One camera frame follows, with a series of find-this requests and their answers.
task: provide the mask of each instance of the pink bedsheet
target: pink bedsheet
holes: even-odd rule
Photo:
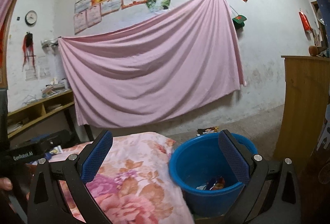
[[[114,224],[194,224],[181,189],[168,172],[174,140],[147,132],[114,137],[113,146],[87,187]],[[50,161],[80,153],[88,143],[65,149]],[[83,221],[64,181],[72,214]]]
[[[59,45],[79,125],[164,121],[244,82],[226,0],[190,0],[132,27]]]

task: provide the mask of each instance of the human hand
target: human hand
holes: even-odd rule
[[[13,189],[13,184],[11,183],[10,179],[6,177],[0,178],[0,190],[10,191]]]

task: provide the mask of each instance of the wooden shelf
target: wooden shelf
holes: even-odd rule
[[[48,106],[54,104],[61,104],[60,108],[54,109],[50,112],[46,112]],[[48,117],[63,111],[75,104],[72,90],[68,90],[61,94],[57,94],[45,99],[41,99],[37,102],[29,104],[25,107],[17,109],[16,111],[8,113],[8,122],[17,123],[28,118],[29,122],[24,124],[21,128],[8,134],[8,138],[18,135],[19,133],[27,130],[35,124],[47,119]]]

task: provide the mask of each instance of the bed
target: bed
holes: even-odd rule
[[[168,172],[174,143],[154,132],[113,138],[95,179],[86,186],[114,224],[194,224],[181,189]],[[65,160],[87,144],[65,149],[50,161]],[[72,214],[84,221],[65,181],[60,184]]]

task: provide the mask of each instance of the blue gripper pad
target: blue gripper pad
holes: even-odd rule
[[[112,134],[110,131],[107,131],[81,166],[80,178],[84,184],[93,181],[105,157],[110,151],[112,143]]]
[[[249,165],[223,131],[219,133],[218,144],[237,180],[248,184],[250,181]]]

